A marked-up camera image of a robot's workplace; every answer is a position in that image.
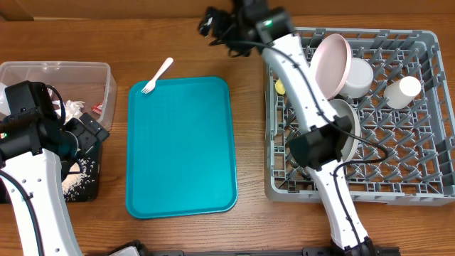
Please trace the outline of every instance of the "dish rack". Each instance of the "dish rack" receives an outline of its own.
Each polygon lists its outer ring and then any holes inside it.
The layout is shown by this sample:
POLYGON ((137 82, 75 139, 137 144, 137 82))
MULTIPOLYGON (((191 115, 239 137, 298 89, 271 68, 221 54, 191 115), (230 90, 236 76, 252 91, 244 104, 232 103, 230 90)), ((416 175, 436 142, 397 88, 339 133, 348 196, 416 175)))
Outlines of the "dish rack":
MULTIPOLYGON (((353 57, 368 60, 374 70, 366 96, 343 99, 358 113, 361 136, 386 146, 390 156, 379 164, 345 168, 353 200, 426 206, 455 201, 454 111, 436 35, 350 28, 297 31, 308 62, 324 38, 339 33, 349 42, 353 57), (384 89, 404 76, 419 79, 422 91, 406 108, 391 109, 383 97, 384 89)), ((272 201, 319 202, 309 173, 289 153, 287 141, 298 136, 299 130, 286 95, 278 95, 274 89, 277 79, 267 66, 265 193, 272 201)), ((376 148, 361 142, 353 159, 379 155, 376 148)))

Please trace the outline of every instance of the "white plastic fork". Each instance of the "white plastic fork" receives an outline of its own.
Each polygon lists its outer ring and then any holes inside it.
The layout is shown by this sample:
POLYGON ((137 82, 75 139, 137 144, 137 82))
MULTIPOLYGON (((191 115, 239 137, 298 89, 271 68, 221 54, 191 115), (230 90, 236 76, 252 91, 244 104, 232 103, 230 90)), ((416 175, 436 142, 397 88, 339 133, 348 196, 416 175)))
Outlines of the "white plastic fork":
POLYGON ((158 69, 158 72, 156 72, 155 76, 145 85, 144 89, 142 89, 142 93, 144 94, 147 94, 149 92, 151 92, 152 90, 155 89, 155 86, 156 86, 156 81, 158 80, 158 78, 163 75, 164 71, 166 71, 169 66, 172 64, 173 62, 173 58, 167 58, 163 65, 161 65, 161 68, 158 69))

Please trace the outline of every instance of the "teal tray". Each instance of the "teal tray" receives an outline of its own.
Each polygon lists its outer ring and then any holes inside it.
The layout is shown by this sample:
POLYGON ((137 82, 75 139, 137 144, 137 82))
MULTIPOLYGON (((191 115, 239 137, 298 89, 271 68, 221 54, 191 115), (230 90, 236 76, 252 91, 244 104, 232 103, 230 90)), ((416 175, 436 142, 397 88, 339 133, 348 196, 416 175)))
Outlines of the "teal tray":
POLYGON ((230 210, 237 169, 228 84, 220 78, 148 81, 129 91, 126 206, 135 218, 230 210))

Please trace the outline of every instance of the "clear plastic container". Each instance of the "clear plastic container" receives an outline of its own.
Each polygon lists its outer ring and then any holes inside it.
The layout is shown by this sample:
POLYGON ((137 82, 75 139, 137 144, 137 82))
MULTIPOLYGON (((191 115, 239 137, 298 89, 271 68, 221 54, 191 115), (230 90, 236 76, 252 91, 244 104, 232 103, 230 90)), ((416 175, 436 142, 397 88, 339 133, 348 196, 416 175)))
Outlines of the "clear plastic container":
POLYGON ((117 84, 107 63, 74 61, 21 61, 0 65, 0 82, 6 86, 29 80, 52 85, 63 101, 85 102, 82 112, 93 116, 106 129, 112 126, 117 84), (101 114, 92 107, 102 103, 101 114))

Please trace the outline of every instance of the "wooden table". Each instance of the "wooden table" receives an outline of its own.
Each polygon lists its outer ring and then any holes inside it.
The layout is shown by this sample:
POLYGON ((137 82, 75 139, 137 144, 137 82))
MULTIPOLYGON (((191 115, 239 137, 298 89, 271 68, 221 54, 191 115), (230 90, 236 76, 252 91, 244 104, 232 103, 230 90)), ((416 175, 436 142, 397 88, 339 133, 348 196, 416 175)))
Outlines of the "wooden table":
MULTIPOLYGON (((425 29, 440 41, 449 84, 455 85, 455 16, 305 16, 297 26, 425 29)), ((102 156, 100 193, 68 210, 83 252, 108 251, 134 239, 150 250, 299 250, 329 245, 325 210, 317 203, 277 203, 264 195, 263 62, 228 58, 208 47, 197 19, 0 23, 0 62, 76 60, 109 63, 117 81, 111 137, 102 156), (176 62, 167 78, 217 75, 230 86, 239 199, 221 214, 136 220, 125 208, 128 91, 150 79, 162 61, 176 62)), ((397 245, 403 255, 455 255, 455 204, 442 207, 356 203, 377 245, 397 245)), ((11 206, 0 206, 0 255, 22 255, 11 206)))

